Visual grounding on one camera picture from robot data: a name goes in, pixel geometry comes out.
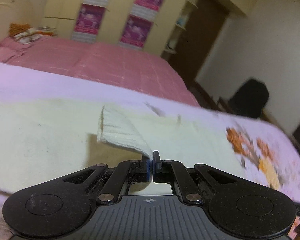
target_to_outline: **pillow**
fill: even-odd
[[[15,41],[13,38],[5,38],[4,40],[0,41],[0,47],[13,49],[16,52],[21,52],[31,46],[32,44],[21,44],[20,42]]]
[[[15,50],[6,47],[0,47],[0,62],[6,63],[10,58],[16,55],[19,55],[19,53]]]

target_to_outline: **black chair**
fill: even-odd
[[[228,101],[234,114],[250,118],[261,116],[262,109],[269,99],[269,91],[263,82],[250,78]]]

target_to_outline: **pink blanket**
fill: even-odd
[[[10,38],[0,47],[12,50],[2,62],[35,70],[128,88],[159,98],[199,106],[181,77],[162,58],[97,42],[43,38],[29,48],[17,48]]]

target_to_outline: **shelf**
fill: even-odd
[[[187,2],[197,8],[197,5],[194,2],[192,2],[191,0],[187,0]]]
[[[186,28],[183,27],[183,26],[181,26],[180,24],[177,24],[177,23],[176,23],[176,26],[177,26],[178,28],[183,29],[184,31],[186,31]]]
[[[167,47],[165,47],[163,51],[168,52],[170,54],[177,54],[177,52],[174,49],[169,49]]]

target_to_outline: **crosshair symbol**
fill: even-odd
[[[153,203],[155,200],[153,198],[147,198],[145,201],[147,201],[148,203]]]

